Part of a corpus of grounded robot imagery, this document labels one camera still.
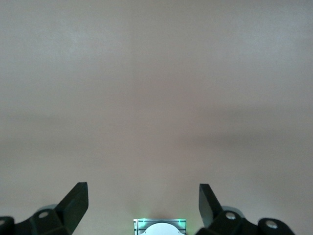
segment white semicircular object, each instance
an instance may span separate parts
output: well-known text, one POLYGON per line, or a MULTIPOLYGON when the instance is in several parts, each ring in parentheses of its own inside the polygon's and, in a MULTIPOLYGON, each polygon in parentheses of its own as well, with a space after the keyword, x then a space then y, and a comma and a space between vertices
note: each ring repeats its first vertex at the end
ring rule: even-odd
POLYGON ((175 226, 167 223, 151 225, 143 235, 183 235, 175 226))

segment metal screw head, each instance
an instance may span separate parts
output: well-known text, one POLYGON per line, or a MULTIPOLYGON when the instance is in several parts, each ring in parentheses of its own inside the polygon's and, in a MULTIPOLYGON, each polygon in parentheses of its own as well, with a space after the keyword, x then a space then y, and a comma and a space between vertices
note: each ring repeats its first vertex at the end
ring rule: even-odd
POLYGON ((49 212, 47 212, 47 211, 45 212, 44 211, 44 212, 40 213, 38 217, 39 218, 45 218, 48 214, 49 214, 49 212))
POLYGON ((231 219, 231 220, 236 219, 235 214, 232 213, 232 212, 227 212, 227 213, 226 213, 226 217, 227 217, 227 219, 231 219))
POLYGON ((271 229, 277 229, 278 228, 277 224, 272 220, 267 220, 265 223, 271 229))

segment black bracket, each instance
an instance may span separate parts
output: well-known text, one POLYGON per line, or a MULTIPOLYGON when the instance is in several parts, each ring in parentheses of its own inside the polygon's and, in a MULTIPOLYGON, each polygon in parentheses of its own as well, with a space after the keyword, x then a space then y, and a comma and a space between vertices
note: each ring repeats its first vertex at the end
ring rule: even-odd
POLYGON ((294 235, 280 220, 263 218, 254 225, 237 212, 224 210, 208 184, 200 184, 199 211, 205 228, 196 235, 294 235))
POLYGON ((18 224, 0 217, 0 235, 71 235, 87 208, 87 183, 77 183, 54 209, 40 210, 18 224))

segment beige tabletop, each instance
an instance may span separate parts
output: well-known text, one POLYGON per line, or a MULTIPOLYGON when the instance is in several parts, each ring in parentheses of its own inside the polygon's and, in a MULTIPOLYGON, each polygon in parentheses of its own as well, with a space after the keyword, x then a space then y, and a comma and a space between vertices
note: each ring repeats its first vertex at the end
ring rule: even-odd
POLYGON ((203 226, 200 183, 313 232, 313 1, 0 1, 0 215, 88 182, 75 235, 203 226))

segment black mechanical linkage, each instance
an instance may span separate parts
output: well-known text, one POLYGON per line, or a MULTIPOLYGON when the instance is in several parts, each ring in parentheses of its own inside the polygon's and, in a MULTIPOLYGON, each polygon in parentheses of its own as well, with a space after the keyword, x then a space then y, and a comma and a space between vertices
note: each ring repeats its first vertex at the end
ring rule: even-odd
POLYGON ((199 211, 205 227, 196 235, 294 235, 280 220, 263 218, 254 225, 235 211, 224 211, 208 184, 200 184, 199 211))
POLYGON ((87 208, 87 183, 77 183, 54 209, 40 210, 18 224, 0 217, 0 235, 71 235, 87 208))

